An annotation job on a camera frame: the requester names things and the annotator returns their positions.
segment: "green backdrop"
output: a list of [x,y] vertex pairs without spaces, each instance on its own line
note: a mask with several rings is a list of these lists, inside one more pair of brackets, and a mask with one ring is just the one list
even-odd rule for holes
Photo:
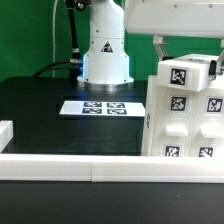
[[[31,76],[52,62],[52,14],[54,0],[0,1],[0,81],[12,76]],[[75,12],[82,54],[89,46],[89,11]],[[64,0],[59,0],[56,18],[57,60],[70,59],[71,42]],[[130,73],[137,80],[156,74],[158,57],[152,36],[126,34],[125,49],[130,56]],[[218,55],[219,39],[172,37],[172,56],[188,53]]]

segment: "black tabletop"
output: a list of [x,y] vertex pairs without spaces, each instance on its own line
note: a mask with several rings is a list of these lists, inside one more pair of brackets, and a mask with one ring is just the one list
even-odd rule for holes
[[9,78],[0,84],[0,120],[14,121],[4,153],[139,155],[144,118],[59,115],[64,100],[140,102],[146,82],[118,92],[78,88],[64,78]]
[[[5,153],[139,155],[143,118],[60,116],[65,99],[142,102],[146,83],[117,93],[69,79],[10,78],[0,119],[14,120]],[[0,181],[3,224],[222,224],[223,184]]]

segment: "white paper sheet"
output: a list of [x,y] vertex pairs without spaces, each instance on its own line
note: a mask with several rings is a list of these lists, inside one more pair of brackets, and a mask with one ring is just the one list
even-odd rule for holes
[[142,103],[65,101],[61,115],[144,117]]

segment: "black and white pattern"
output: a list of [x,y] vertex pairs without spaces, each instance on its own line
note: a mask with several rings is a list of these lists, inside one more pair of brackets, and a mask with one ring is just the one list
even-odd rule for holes
[[187,78],[187,70],[185,69],[171,69],[170,84],[185,86]]
[[83,108],[83,114],[102,114],[102,109],[99,108]]
[[101,102],[84,102],[84,107],[102,107]]
[[107,109],[107,114],[127,115],[127,111],[125,109]]
[[125,108],[124,103],[107,103],[107,107],[109,108]]
[[185,112],[187,107],[187,97],[171,96],[171,111]]
[[209,98],[206,113],[222,113],[223,111],[223,98]]
[[166,145],[165,156],[166,157],[179,157],[181,146]]
[[200,147],[199,157],[213,157],[214,147]]

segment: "white border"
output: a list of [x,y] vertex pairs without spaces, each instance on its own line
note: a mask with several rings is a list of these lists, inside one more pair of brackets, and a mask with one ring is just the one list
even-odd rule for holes
[[224,183],[214,158],[1,154],[0,180]]

